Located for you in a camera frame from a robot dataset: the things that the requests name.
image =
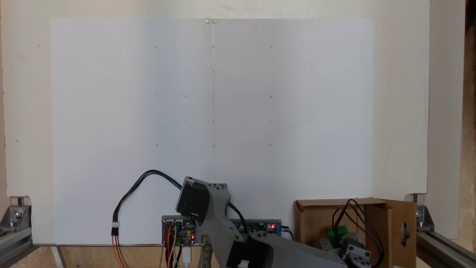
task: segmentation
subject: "cardboard box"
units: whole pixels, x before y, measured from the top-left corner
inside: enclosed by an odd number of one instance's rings
[[[345,206],[347,200],[297,200],[294,202],[296,240],[320,248],[319,239],[326,238],[327,230],[332,226],[332,214],[339,206]],[[417,204],[376,198],[355,198],[355,200],[364,209],[367,218],[374,225],[384,244],[385,258],[380,267],[415,268]],[[365,229],[353,209],[348,208],[346,211]],[[372,252],[371,263],[375,264],[378,260],[378,250],[374,242],[365,237],[364,232],[358,229],[347,216],[344,215],[340,225],[347,226],[349,232],[359,232],[363,235],[367,249]]]

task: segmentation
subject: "robotic arm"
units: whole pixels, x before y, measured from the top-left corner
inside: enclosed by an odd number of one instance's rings
[[[240,233],[226,217],[231,194],[226,185],[186,177],[176,211],[195,220],[210,238],[222,268],[347,268],[337,254],[266,232]]]

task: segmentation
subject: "green wire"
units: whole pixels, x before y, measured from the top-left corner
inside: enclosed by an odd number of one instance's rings
[[[177,254],[175,254],[175,245],[174,245],[174,257],[175,257],[175,263],[177,264],[177,267],[180,268],[179,260],[177,260]]]

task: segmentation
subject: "circuit board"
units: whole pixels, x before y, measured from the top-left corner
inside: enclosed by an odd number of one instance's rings
[[[245,231],[240,219],[231,219],[230,221],[235,225],[238,231]],[[281,220],[245,219],[245,221],[248,231],[263,231],[276,236],[281,236]]]
[[[162,216],[162,243],[165,244],[167,235],[175,240],[175,246],[187,246],[196,243],[196,226],[190,218],[182,216]]]

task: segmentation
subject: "white paper sheet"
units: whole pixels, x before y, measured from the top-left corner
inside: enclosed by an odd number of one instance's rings
[[[247,218],[293,225],[293,201],[368,197],[371,20],[215,24],[215,180]]]
[[[52,22],[57,244],[108,244],[149,169],[213,175],[212,28],[203,20]],[[150,176],[124,202],[122,244],[161,241],[179,191]]]
[[[152,168],[228,183],[245,217],[287,225],[296,199],[369,196],[373,31],[369,20],[53,20],[56,243],[110,243],[118,201]],[[178,194],[146,179],[120,210],[121,243],[160,243]]]

